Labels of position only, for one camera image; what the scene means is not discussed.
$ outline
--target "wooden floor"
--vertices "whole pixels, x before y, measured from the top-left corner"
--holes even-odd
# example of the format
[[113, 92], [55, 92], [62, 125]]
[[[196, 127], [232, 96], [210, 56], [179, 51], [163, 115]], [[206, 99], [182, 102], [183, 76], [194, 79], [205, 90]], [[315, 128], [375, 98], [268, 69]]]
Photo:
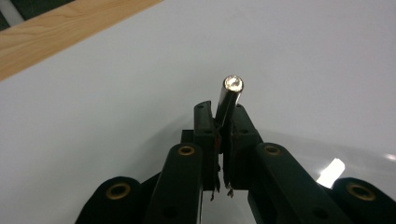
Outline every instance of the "wooden floor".
[[161, 1], [77, 0], [8, 28], [0, 32], [0, 81]]

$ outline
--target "green floor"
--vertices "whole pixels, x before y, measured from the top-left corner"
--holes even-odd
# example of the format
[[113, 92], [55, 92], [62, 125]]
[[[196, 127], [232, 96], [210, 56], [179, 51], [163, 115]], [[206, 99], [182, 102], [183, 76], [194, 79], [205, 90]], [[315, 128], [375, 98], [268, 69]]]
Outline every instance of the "green floor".
[[[11, 0], [12, 4], [14, 4], [15, 8], [26, 21], [72, 1], [73, 0]], [[0, 30], [7, 29], [8, 27], [7, 21], [0, 13]]]

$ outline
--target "white table surface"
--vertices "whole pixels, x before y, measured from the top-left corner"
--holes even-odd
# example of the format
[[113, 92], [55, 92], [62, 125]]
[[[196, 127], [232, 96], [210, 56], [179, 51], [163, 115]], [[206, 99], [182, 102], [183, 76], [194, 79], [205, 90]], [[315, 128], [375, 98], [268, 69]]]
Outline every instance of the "white table surface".
[[[158, 173], [233, 74], [264, 141], [396, 199], [395, 1], [168, 0], [0, 83], [0, 223], [73, 223], [109, 178]], [[254, 223], [225, 194], [203, 223]]]

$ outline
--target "metal cylinder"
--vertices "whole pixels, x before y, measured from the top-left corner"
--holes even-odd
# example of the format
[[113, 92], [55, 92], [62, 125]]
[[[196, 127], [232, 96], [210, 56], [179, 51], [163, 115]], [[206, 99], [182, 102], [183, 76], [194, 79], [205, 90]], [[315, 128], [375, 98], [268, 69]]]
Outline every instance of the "metal cylinder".
[[233, 111], [238, 104], [238, 99], [244, 89], [244, 82], [238, 76], [226, 77], [223, 81], [218, 110], [216, 111], [215, 122], [223, 126], [226, 120], [230, 120]]

